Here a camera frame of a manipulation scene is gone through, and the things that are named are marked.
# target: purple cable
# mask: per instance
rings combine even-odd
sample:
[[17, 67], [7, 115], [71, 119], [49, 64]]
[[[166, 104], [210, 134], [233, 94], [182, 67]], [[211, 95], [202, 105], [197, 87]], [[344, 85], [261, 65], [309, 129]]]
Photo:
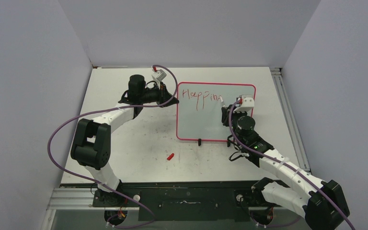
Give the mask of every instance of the purple cable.
[[[116, 107], [116, 108], [111, 108], [111, 109], [104, 109], [104, 110], [98, 110], [98, 111], [92, 111], [92, 112], [88, 112], [88, 113], [84, 113], [84, 114], [81, 114], [81, 115], [78, 115], [78, 116], [75, 116], [71, 119], [69, 119], [68, 121], [64, 122], [63, 124], [61, 124], [56, 130], [54, 130], [54, 132], [51, 134], [50, 138], [48, 139], [48, 143], [47, 143], [47, 153], [48, 153], [48, 157], [50, 158], [51, 162], [57, 166], [59, 169], [61, 169], [62, 171], [66, 172], [66, 173], [69, 173], [71, 175], [74, 175], [74, 176], [77, 176], [77, 177], [80, 177], [80, 178], [83, 178], [83, 179], [86, 179], [86, 180], [90, 180], [90, 181], [93, 181], [97, 184], [102, 184], [102, 182], [98, 181], [98, 180], [95, 180], [93, 178], [89, 178], [87, 176], [84, 176], [84, 175], [81, 175], [81, 174], [78, 174], [78, 173], [75, 173], [75, 172], [72, 172], [66, 168], [64, 168], [63, 166], [59, 165], [57, 163], [57, 161], [54, 160], [53, 158], [53, 155], [51, 153], [51, 141], [53, 140], [54, 138], [54, 135], [56, 135], [57, 132], [60, 131], [60, 129], [62, 129], [65, 125], [67, 125], [68, 123], [70, 123], [71, 121], [74, 121], [74, 120], [77, 120], [78, 118], [80, 117], [83, 117], [83, 116], [87, 116], [87, 115], [91, 115], [91, 114], [98, 114], [98, 113], [105, 113], [105, 112], [110, 112], [110, 111], [114, 111], [114, 110], [118, 110], [118, 109], [126, 109], [126, 108], [136, 108], [136, 107], [141, 107], [141, 108], [155, 108], [155, 107], [161, 107], [161, 106], [164, 106], [166, 105], [167, 103], [169, 103], [173, 97], [176, 95], [177, 93], [177, 90], [178, 90], [178, 82], [177, 82], [177, 78], [175, 77], [175, 75], [166, 67], [164, 66], [161, 66], [161, 65], [153, 65], [152, 67], [160, 67], [160, 68], [163, 68], [165, 70], [167, 70], [171, 75], [172, 77], [174, 78], [174, 81], [175, 81], [175, 90], [174, 90], [174, 93], [172, 94], [172, 97], [167, 100], [166, 102], [164, 103], [161, 103], [161, 104], [158, 104], [158, 105], [127, 105], [127, 106], [121, 106], [121, 107]], [[126, 227], [120, 227], [120, 226], [115, 226], [115, 228], [118, 228], [118, 229], [131, 229], [131, 228], [136, 228], [136, 227], [140, 227], [140, 226], [143, 226], [143, 225], [147, 225], [147, 224], [150, 224], [150, 223], [153, 223], [155, 220], [156, 220], [156, 215], [148, 208], [146, 207], [144, 204], [128, 197], [127, 195], [123, 194], [123, 193], [120, 193], [110, 187], [108, 187], [106, 184], [103, 184], [102, 186], [104, 186], [105, 188], [109, 189], [110, 191], [132, 201], [133, 203], [139, 205], [139, 206], [142, 206], [145, 210], [147, 210], [153, 217], [154, 219], [151, 220], [151, 221], [148, 221], [148, 222], [145, 222], [145, 223], [141, 223], [141, 224], [137, 224], [137, 225], [132, 225], [132, 226], [126, 226]]]
[[[253, 214], [250, 214], [250, 217], [252, 218], [252, 220], [255, 222], [255, 223], [258, 223], [256, 220], [253, 219]], [[299, 220], [301, 219], [300, 216], [298, 216], [295, 220], [293, 220], [292, 222], [290, 223], [287, 223], [287, 224], [274, 224], [274, 225], [266, 225], [266, 228], [283, 228], [283, 227], [288, 227], [288, 226], [291, 226], [295, 223], [297, 223]], [[259, 226], [261, 227], [264, 227], [265, 225], [264, 224], [261, 224], [261, 223], [258, 223]]]
[[[253, 150], [249, 147], [247, 147], [245, 144], [243, 144], [242, 142], [239, 141], [238, 137], [235, 135], [235, 132], [233, 131], [232, 129], [232, 113], [233, 113], [233, 110], [235, 109], [235, 105], [239, 104], [239, 101], [235, 102], [231, 108], [230, 108], [230, 112], [229, 112], [229, 130], [230, 130], [230, 133], [232, 134], [233, 138], [235, 139], [235, 141], [240, 144], [242, 147], [244, 147], [245, 149], [247, 149], [248, 151], [250, 152], [253, 152], [261, 157], [266, 157], [266, 158], [269, 158], [271, 159], [272, 161], [275, 161], [277, 163], [281, 163], [280, 160], [276, 159], [276, 158], [273, 158], [271, 156], [267, 156], [263, 153], [260, 153], [256, 150]], [[348, 220], [348, 217], [346, 217], [346, 215], [342, 212], [342, 210], [338, 207], [338, 205], [335, 204], [335, 202], [333, 200], [331, 200], [329, 198], [329, 196], [327, 196], [327, 194], [325, 194], [319, 187], [317, 187], [312, 181], [310, 181], [307, 177], [305, 177], [302, 173], [300, 173], [299, 171], [297, 171], [295, 168], [291, 167], [289, 164], [287, 163], [284, 163], [283, 164], [284, 166], [286, 166], [287, 168], [291, 169], [293, 172], [296, 172], [302, 179], [304, 179], [304, 181], [306, 181], [307, 183], [309, 183], [312, 187], [314, 187], [335, 209], [336, 211], [339, 212], [339, 214], [342, 216], [342, 218], [348, 223], [349, 227], [352, 229], [352, 230], [356, 230], [355, 227], [353, 226], [353, 224], [350, 222], [350, 220]]]

